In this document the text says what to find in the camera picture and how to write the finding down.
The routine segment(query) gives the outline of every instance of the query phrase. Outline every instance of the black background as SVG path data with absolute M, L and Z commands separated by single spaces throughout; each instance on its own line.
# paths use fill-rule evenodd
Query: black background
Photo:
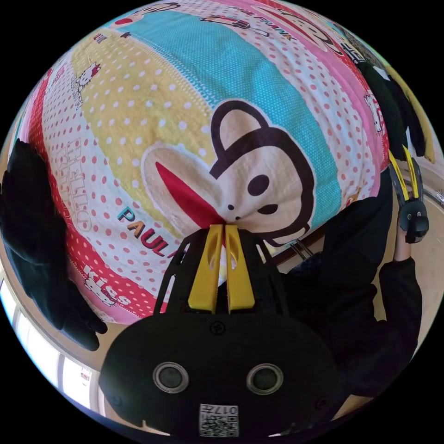
M 1 143 L 31 89 L 65 51 L 103 23 L 142 4 L 143 0 L 113 6 L 103 1 L 59 1 L 57 6 L 8 2 L 0 46 Z M 443 140 L 442 21 L 432 1 L 403 2 L 397 8 L 388 1 L 298 4 L 339 22 L 385 57 L 412 88 Z M 21 348 L 4 312 L 0 318 L 3 433 L 19 442 L 123 442 L 124 438 L 89 419 L 52 388 Z M 442 323 L 441 307 L 424 344 L 390 389 L 352 421 L 313 442 L 430 442 L 440 436 L 444 421 Z

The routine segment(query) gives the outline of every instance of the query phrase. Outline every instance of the fisheye view circle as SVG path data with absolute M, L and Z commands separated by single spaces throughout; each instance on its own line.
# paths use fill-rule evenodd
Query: fisheye view circle
M 426 111 L 377 49 L 286 1 L 157 1 L 91 30 L 0 165 L 5 321 L 140 442 L 327 433 L 397 380 L 443 298 Z

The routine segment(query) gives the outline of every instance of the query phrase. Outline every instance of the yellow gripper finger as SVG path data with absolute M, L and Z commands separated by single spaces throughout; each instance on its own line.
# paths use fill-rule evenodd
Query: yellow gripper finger
M 411 157 L 410 153 L 408 152 L 408 149 L 404 146 L 403 146 L 403 148 L 404 148 L 404 152 L 406 153 L 408 172 L 410 173 L 410 180 L 412 182 L 413 197 L 415 199 L 418 199 L 418 197 L 419 197 L 418 180 L 416 178 L 415 169 L 413 167 L 412 157 Z
M 211 225 L 200 259 L 188 305 L 193 310 L 216 312 L 223 225 Z
M 242 250 L 239 231 L 235 225 L 225 226 L 227 250 L 228 310 L 246 310 L 254 306 L 254 295 Z
M 395 170 L 396 176 L 398 178 L 399 186 L 401 187 L 402 195 L 404 196 L 404 201 L 407 202 L 409 199 L 408 197 L 408 190 L 406 187 L 406 183 L 404 182 L 404 178 L 402 177 L 401 170 L 399 169 L 398 163 L 396 162 L 396 159 L 394 158 L 391 151 L 388 152 L 390 163 L 392 164 L 393 169 Z

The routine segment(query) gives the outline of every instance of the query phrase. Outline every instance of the camera lens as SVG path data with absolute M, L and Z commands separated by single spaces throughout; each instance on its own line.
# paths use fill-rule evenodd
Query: camera lens
M 270 395 L 276 392 L 283 381 L 282 371 L 273 364 L 256 365 L 247 375 L 247 387 L 257 395 Z
M 188 387 L 188 373 L 179 364 L 164 362 L 153 372 L 153 380 L 160 390 L 166 393 L 180 393 Z

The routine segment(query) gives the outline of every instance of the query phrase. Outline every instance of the blue dotted stripe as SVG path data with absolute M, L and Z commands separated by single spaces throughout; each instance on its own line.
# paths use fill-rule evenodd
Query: blue dotted stripe
M 338 213 L 337 167 L 316 119 L 300 93 L 253 45 L 224 25 L 174 11 L 147 14 L 120 30 L 175 66 L 212 109 L 227 99 L 259 107 L 296 140 L 311 162 L 317 181 L 312 226 Z

